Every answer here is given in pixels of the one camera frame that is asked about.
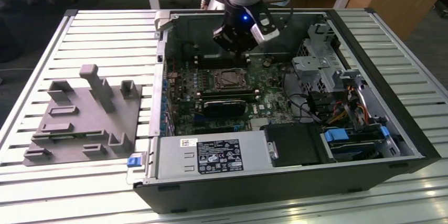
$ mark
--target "power supply label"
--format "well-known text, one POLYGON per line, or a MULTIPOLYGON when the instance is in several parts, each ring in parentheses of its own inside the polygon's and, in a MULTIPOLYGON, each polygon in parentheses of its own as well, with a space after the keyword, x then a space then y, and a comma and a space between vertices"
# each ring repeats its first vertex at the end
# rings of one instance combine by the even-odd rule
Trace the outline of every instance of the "power supply label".
POLYGON ((198 142, 198 167, 200 174, 244 170, 240 141, 198 142))

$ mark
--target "green motherboard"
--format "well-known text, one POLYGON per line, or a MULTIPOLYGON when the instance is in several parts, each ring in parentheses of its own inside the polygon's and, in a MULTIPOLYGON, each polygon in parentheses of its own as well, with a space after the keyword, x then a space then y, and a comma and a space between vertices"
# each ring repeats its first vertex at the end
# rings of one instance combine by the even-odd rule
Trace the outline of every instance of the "green motherboard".
MULTIPOLYGON (((247 68, 202 70, 192 62, 184 62, 178 67, 172 64, 170 69, 176 135, 251 131, 259 128, 251 122, 278 124, 294 121, 282 87, 286 67, 282 63, 272 63, 271 58, 250 57, 247 68), (202 113, 204 101, 199 99, 198 92, 215 92, 220 84, 222 87, 236 84, 230 79, 230 72, 234 76, 244 76, 242 89, 255 90, 256 99, 247 103, 242 116, 210 119, 202 113)), ((226 100, 226 90, 222 94, 218 100, 226 100)))

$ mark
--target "floor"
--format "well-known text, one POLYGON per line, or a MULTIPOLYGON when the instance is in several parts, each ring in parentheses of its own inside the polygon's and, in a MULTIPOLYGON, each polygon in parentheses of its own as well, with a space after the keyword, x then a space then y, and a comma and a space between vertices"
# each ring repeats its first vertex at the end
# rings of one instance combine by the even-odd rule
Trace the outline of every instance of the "floor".
MULTIPOLYGON (((0 12, 23 53, 8 63, 0 63, 0 126, 15 105, 46 46, 67 9, 148 9, 148 0, 54 0, 50 4, 40 0, 28 5, 24 0, 7 0, 11 9, 0 12)), ((200 0, 160 0, 162 8, 199 8, 200 0)), ((448 88, 448 19, 442 19, 431 11, 408 41, 408 47, 448 88)))

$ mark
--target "blue latch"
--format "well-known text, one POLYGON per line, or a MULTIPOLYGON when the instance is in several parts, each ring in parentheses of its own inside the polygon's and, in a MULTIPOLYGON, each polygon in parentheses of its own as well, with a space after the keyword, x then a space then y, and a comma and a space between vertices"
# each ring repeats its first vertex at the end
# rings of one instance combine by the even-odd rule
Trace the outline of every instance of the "blue latch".
POLYGON ((390 130, 387 129, 386 126, 382 126, 382 133, 384 135, 384 138, 387 138, 388 136, 391 136, 390 130))
POLYGON ((330 129, 326 133, 327 142, 348 140, 346 129, 330 129))
POLYGON ((142 157, 130 157, 128 158, 128 168, 142 166, 142 157))

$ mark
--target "slotted metal table surface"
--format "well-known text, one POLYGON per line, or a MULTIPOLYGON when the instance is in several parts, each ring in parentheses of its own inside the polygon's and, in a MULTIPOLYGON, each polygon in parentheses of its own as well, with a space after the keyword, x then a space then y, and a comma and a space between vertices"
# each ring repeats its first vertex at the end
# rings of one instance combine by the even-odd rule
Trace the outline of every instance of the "slotted metal table surface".
MULTIPOLYGON (((126 181, 127 160, 26 167, 55 79, 87 87, 82 64, 98 64, 111 85, 144 85, 136 151, 148 144, 156 61, 155 11, 79 11, 56 30, 0 131, 0 223, 410 223, 448 221, 448 96, 375 14, 339 10, 387 82, 434 143, 442 161, 370 191, 186 214, 159 215, 126 181)), ((356 68, 348 53, 347 62, 356 68)))

